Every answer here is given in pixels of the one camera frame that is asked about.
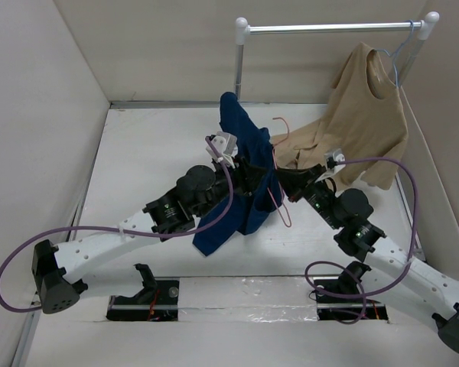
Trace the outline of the blue t shirt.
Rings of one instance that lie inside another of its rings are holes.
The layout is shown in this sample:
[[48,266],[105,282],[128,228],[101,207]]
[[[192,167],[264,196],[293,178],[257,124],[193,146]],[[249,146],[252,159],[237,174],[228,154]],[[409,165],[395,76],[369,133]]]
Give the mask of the blue t shirt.
[[235,195],[228,213],[214,226],[194,236],[194,247],[205,256],[213,254],[235,232],[243,235],[256,232],[282,204],[279,183],[273,173],[269,130],[254,125],[232,92],[220,97],[220,127],[236,136],[238,153],[251,165],[264,167],[267,174],[252,196]]

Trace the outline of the pink wire hanger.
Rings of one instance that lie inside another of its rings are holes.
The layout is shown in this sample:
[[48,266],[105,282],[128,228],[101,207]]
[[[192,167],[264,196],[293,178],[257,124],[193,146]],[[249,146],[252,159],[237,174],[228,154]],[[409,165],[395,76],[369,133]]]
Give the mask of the pink wire hanger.
[[[277,116],[277,117],[273,117],[272,118],[273,121],[280,121],[280,122],[283,122],[284,125],[285,125],[285,129],[286,129],[286,133],[285,133],[285,137],[279,141],[277,141],[276,143],[272,143],[272,162],[273,162],[273,166],[275,169],[278,168],[278,165],[277,165],[277,162],[276,162],[276,159],[275,159],[275,148],[277,146],[279,146],[282,142],[286,141],[289,137],[289,134],[290,134],[290,128],[288,126],[288,123],[287,121],[281,117],[281,116]],[[282,224],[286,227],[286,228],[291,228],[292,226],[292,221],[291,221],[291,215],[290,215],[290,212],[288,210],[288,207],[286,206],[285,204],[285,192],[282,188],[282,185],[279,183],[278,184],[278,188],[279,188],[279,193],[280,193],[280,197],[281,197],[281,204],[278,205],[277,204],[277,201],[273,195],[273,193],[271,192],[271,190],[268,188],[267,191],[268,191],[268,194],[273,202],[273,205],[275,207],[275,210],[277,212],[277,214],[279,215],[281,221],[282,221]]]

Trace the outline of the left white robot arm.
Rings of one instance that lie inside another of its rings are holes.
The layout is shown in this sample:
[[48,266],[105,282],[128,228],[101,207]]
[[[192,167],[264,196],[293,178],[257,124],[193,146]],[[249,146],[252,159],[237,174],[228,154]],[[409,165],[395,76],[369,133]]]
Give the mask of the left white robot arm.
[[102,276],[100,268],[139,248],[193,235],[197,218],[222,202],[234,204],[238,196],[254,196],[266,173],[245,158],[236,158],[233,166],[219,161],[212,167],[196,165],[166,194],[115,227],[89,226],[88,236],[57,245],[48,239],[38,242],[31,270],[43,313],[62,312],[103,292],[149,302],[155,278],[146,264],[133,264],[126,275],[109,270]]

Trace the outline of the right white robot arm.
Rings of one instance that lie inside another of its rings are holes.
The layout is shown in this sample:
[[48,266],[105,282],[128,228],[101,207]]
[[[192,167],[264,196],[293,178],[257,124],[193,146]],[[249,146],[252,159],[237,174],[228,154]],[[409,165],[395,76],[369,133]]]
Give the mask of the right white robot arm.
[[275,170],[289,200],[306,200],[338,231],[334,241],[353,258],[335,282],[317,287],[315,294],[352,301],[366,297],[394,307],[431,328],[459,354],[459,281],[400,248],[368,220],[373,208],[363,191],[337,195],[324,181],[325,172],[320,164]]

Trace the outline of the beige t shirt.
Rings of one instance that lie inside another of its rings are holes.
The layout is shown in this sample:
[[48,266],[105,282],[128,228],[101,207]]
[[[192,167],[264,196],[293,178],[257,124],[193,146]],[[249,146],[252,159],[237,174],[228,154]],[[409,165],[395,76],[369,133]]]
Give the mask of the beige t shirt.
[[361,179],[388,190],[408,142],[399,89],[388,76],[377,50],[359,43],[331,84],[324,114],[289,134],[275,135],[279,167],[307,169],[341,149],[348,165],[335,176],[340,189]]

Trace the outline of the white metal clothes rack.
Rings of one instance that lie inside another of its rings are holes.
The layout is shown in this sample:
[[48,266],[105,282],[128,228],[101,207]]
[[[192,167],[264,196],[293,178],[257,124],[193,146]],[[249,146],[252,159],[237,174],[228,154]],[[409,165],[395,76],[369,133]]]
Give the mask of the white metal clothes rack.
[[[399,45],[396,51],[388,55],[392,61],[392,71],[397,87],[402,86],[412,68],[423,44],[427,41],[435,25],[440,20],[440,14],[430,11],[419,21],[407,20],[400,22],[382,23],[352,23],[352,24],[300,24],[300,25],[271,25],[271,26],[252,26],[244,17],[235,20],[235,43],[236,43],[236,65],[234,77],[234,93],[236,97],[241,96],[242,77],[243,77],[243,58],[246,39],[251,35],[267,34],[327,34],[327,33],[358,33],[376,31],[407,31],[407,38]],[[416,36],[409,55],[405,58],[401,66],[397,65],[397,60],[403,48],[409,43],[411,38]]]

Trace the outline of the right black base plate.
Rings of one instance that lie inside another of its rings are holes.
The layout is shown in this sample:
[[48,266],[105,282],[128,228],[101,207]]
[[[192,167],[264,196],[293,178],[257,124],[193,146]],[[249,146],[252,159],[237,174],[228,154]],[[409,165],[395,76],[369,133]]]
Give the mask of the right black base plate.
[[[319,321],[335,320],[339,323],[351,323],[359,317],[363,308],[363,299],[347,300],[329,297],[311,291],[308,297],[316,302]],[[389,320],[386,305],[375,300],[367,300],[361,320]]]

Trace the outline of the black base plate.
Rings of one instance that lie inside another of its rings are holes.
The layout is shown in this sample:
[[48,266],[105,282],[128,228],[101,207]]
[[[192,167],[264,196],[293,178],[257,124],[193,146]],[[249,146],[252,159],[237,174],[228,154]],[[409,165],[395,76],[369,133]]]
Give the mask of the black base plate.
[[111,296],[106,319],[119,322],[171,322],[178,320],[180,280],[158,278],[154,290],[132,297]]
[[[319,321],[335,320],[339,323],[351,323],[359,317],[363,308],[363,299],[347,300],[329,297],[311,291],[308,297],[316,302]],[[375,300],[367,300],[361,320],[389,320],[386,305]]]

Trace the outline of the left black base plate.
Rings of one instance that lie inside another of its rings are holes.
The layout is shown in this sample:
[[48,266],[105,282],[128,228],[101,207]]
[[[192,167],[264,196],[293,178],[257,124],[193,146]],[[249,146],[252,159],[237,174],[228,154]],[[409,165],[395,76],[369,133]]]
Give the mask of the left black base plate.
[[158,278],[154,290],[132,297],[111,296],[106,319],[119,322],[171,322],[178,320],[180,280]]

